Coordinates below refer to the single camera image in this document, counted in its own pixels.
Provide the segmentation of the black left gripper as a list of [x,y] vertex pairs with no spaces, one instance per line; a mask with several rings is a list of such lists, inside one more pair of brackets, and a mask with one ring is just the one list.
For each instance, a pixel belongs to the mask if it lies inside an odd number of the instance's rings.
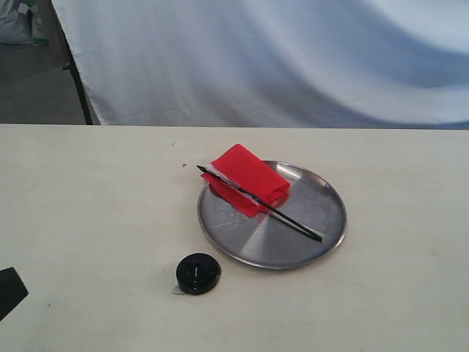
[[15,268],[0,272],[0,320],[5,319],[29,294]]

